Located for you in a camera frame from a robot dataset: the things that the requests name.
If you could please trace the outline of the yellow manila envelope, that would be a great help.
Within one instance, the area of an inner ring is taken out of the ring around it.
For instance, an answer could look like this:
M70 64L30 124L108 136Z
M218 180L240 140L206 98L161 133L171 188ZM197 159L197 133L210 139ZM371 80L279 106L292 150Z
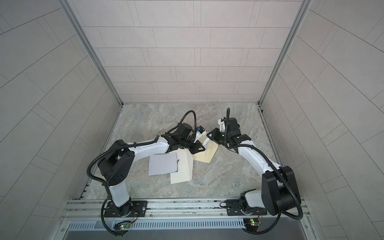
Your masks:
M208 138L207 136L203 136L199 139L200 142L202 142L205 138ZM203 162L203 163L210 163L218 149L219 145L210 141L208 145L205 147L206 150L204 152L200 152L193 155L193 159L195 161Z

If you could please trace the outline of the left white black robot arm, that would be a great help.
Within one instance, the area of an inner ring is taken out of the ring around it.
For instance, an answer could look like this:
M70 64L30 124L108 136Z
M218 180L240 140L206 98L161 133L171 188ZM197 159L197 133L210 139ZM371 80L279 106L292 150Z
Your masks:
M125 217L133 211L125 184L133 163L148 158L149 175L190 176L193 155L205 151L205 146L199 141L204 135L206 131L202 126L192 128L182 123L170 133L156 136L151 141L128 144L118 140L99 155L94 160L103 176L99 181L105 187L116 215Z

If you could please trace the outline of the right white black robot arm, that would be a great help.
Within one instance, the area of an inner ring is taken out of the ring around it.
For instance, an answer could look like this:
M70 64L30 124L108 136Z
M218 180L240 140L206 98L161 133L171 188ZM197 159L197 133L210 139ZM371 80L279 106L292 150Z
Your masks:
M258 149L248 135L241 133L236 118L222 118L218 123L219 127L209 132L208 138L245 158L262 179L260 191L241 194L241 210L251 214L263 208L272 216L284 214L295 220L302 219L304 213L293 170L273 162Z

